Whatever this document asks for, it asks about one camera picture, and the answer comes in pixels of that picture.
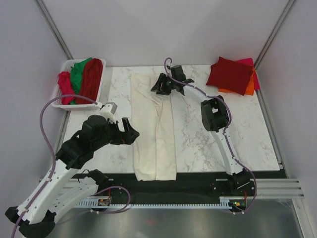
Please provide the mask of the white t shirt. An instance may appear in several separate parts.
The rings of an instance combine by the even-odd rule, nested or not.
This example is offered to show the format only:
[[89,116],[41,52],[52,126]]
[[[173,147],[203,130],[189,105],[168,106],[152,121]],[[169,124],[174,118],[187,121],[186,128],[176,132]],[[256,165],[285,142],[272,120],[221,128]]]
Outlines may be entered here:
[[151,88],[157,74],[132,74],[132,126],[139,132],[133,143],[133,168],[138,181],[176,180],[177,165],[171,97]]

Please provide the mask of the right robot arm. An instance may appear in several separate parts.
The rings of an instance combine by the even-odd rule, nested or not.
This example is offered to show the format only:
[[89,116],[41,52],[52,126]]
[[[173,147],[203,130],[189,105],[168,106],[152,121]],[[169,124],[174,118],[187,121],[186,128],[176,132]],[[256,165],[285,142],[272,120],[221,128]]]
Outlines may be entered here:
[[164,65],[165,73],[161,73],[151,91],[158,95],[170,95],[173,90],[190,97],[201,108],[202,124],[210,132],[220,150],[225,171],[228,174],[227,189],[232,195],[240,194],[245,185],[250,183],[246,168],[238,158],[231,141],[229,126],[232,122],[230,109],[222,96],[210,96],[198,86],[195,81],[187,78],[180,65]]

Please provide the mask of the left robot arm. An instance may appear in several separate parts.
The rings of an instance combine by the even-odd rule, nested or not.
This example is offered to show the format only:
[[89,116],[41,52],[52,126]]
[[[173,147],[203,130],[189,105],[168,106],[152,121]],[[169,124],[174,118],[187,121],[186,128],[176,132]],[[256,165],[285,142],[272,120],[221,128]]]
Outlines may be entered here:
[[74,188],[59,196],[65,184],[91,160],[94,152],[111,145],[131,145],[139,132],[122,118],[124,131],[118,122],[92,115],[83,122],[81,130],[64,142],[48,173],[33,193],[19,206],[9,207],[6,217],[15,224],[14,230],[26,238],[47,237],[57,222],[75,205],[91,195],[107,193],[108,177],[95,169],[89,171]]

